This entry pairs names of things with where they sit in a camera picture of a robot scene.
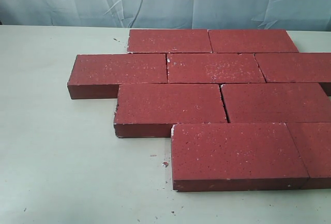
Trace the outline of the red brick diagonal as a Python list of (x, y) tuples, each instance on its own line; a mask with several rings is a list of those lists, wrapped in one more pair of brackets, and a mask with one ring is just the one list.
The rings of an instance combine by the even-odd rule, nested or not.
[(226, 122), (217, 84), (125, 84), (113, 127), (118, 138), (167, 138), (176, 124)]

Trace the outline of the red brick front large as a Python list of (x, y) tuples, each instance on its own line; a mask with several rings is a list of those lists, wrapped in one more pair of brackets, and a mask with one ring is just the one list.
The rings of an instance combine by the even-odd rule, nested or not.
[(300, 189), (309, 179), (284, 123), (174, 125), (171, 166), (178, 192)]

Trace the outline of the white backdrop cloth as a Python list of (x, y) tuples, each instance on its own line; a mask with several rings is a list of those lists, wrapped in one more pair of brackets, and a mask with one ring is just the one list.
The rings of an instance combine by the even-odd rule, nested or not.
[(1, 0), (7, 25), (329, 31), (330, 0)]

